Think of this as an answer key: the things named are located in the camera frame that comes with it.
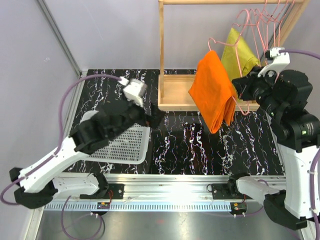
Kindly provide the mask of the orange trousers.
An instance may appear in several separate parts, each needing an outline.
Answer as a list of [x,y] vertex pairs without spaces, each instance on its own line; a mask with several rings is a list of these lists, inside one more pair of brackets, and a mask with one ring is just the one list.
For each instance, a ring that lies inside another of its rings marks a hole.
[[209,51],[199,61],[188,93],[210,133],[215,134],[223,122],[227,125],[233,122],[237,94],[215,51]]

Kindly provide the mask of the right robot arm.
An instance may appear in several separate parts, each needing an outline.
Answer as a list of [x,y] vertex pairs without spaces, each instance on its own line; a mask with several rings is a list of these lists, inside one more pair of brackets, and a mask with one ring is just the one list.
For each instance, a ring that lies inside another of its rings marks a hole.
[[300,71],[286,69],[269,76],[254,67],[232,80],[241,100],[255,100],[270,117],[285,168],[286,188],[275,189],[246,173],[231,175],[227,193],[232,198],[249,197],[260,203],[267,216],[291,230],[320,219],[320,198],[314,182],[320,157],[320,121],[305,106],[313,89]]

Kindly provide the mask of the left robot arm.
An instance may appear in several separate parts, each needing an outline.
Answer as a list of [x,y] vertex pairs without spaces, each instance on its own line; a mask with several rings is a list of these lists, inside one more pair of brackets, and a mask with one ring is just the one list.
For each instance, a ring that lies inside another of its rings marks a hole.
[[58,175],[77,161],[107,147],[134,124],[156,129],[164,115],[165,112],[154,104],[151,113],[147,114],[134,103],[129,103],[117,114],[105,110],[86,112],[79,125],[58,142],[56,149],[27,168],[14,167],[9,171],[12,184],[18,186],[12,204],[37,209],[55,198],[95,200],[112,197],[110,185],[102,173],[65,179]]

